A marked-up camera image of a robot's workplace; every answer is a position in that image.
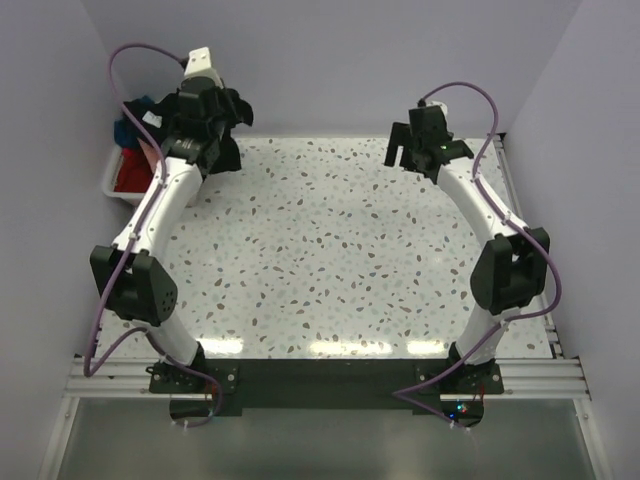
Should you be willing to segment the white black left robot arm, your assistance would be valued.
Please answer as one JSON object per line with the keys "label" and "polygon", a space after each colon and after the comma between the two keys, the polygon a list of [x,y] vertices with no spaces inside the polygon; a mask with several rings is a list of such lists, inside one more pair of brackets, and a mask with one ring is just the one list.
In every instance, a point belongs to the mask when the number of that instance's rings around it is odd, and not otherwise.
{"label": "white black left robot arm", "polygon": [[164,264],[165,253],[173,228],[204,180],[240,170],[231,131],[240,123],[251,125],[253,110],[236,90],[197,79],[183,81],[159,104],[126,102],[122,113],[159,159],[124,229],[90,254],[98,310],[131,322],[161,361],[173,366],[173,382],[196,392],[207,380],[204,354],[178,317],[178,287]]}

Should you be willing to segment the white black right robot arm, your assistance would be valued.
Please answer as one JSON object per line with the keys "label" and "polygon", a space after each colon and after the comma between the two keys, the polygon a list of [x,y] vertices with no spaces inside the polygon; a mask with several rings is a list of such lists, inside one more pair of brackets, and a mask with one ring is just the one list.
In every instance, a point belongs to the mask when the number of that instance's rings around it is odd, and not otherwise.
{"label": "white black right robot arm", "polygon": [[481,247],[469,281],[474,306],[450,349],[456,362],[445,369],[452,390],[469,392],[481,380],[479,366],[495,359],[506,320],[544,290],[547,264],[531,242],[548,250],[549,235],[517,216],[498,216],[508,213],[507,206],[492,188],[485,188],[486,195],[478,188],[482,175],[473,172],[474,154],[465,141],[453,138],[444,104],[420,101],[409,110],[407,123],[393,123],[384,164],[431,180],[454,202]]}

